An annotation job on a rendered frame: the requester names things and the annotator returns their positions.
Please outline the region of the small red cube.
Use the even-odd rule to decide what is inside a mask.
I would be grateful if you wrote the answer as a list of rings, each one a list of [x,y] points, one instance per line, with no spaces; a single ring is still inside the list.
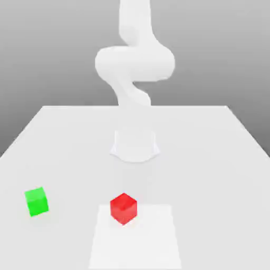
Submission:
[[[122,193],[110,201],[110,214],[120,224],[125,225],[137,216],[137,201]]]

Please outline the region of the small green cube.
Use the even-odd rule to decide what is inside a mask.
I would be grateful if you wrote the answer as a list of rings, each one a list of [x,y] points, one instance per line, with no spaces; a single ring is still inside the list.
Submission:
[[[26,191],[25,198],[31,217],[49,211],[48,200],[43,187]]]

